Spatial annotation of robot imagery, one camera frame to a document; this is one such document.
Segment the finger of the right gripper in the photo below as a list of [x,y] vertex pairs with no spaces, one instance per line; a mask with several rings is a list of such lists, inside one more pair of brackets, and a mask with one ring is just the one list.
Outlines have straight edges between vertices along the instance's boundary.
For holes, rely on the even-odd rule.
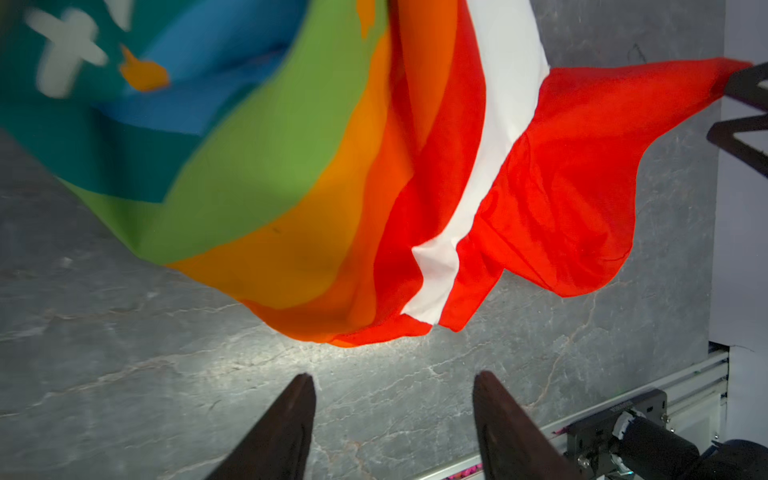
[[711,144],[729,153],[767,178],[767,155],[736,137],[739,133],[766,131],[767,115],[763,114],[717,122],[709,129],[706,138]]
[[768,63],[762,63],[734,73],[725,87],[725,95],[753,108],[767,111]]

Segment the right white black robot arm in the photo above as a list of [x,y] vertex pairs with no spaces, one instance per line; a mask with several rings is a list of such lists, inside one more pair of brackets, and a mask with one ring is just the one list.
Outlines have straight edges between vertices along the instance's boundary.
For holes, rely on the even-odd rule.
[[[760,115],[715,123],[707,140],[762,176],[767,154],[737,138],[739,133],[767,129],[765,63],[734,74],[725,95],[762,111]],[[704,453],[693,443],[637,414],[624,412],[614,432],[619,457],[645,479],[765,479],[767,448],[747,440],[714,442]]]

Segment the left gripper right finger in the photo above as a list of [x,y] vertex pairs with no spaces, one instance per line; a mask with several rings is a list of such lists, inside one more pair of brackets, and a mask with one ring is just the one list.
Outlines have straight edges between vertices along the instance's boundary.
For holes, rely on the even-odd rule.
[[473,414],[487,479],[578,479],[578,470],[558,452],[498,378],[475,376]]

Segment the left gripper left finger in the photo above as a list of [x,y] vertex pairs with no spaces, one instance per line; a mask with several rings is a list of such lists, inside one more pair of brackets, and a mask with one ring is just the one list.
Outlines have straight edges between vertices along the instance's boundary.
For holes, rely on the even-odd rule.
[[207,480],[302,479],[315,409],[312,376],[299,374]]

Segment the rainbow red kids jacket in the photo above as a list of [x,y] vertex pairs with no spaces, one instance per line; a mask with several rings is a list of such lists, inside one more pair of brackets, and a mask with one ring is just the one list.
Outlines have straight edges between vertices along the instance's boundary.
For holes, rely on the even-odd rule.
[[551,68],[527,1],[5,1],[1,125],[139,258],[291,338],[461,330],[629,257],[637,173],[743,61]]

